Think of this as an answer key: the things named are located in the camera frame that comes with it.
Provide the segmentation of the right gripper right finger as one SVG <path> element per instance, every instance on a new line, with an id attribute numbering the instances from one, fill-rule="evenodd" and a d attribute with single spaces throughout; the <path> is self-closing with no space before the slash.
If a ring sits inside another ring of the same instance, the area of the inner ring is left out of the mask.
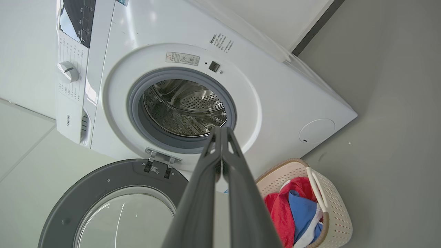
<path id="1" fill-rule="evenodd" d="M 232 129 L 223 129 L 223 177 L 228 183 L 230 246 L 282 248 L 270 214 Z"/>

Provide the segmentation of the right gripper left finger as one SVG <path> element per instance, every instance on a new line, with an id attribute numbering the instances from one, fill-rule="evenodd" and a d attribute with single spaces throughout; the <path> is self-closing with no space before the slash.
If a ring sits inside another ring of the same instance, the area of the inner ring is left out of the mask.
<path id="1" fill-rule="evenodd" d="M 219 179 L 221 156 L 221 128 L 216 127 L 197 161 L 162 247 L 213 246 L 215 184 Z"/>

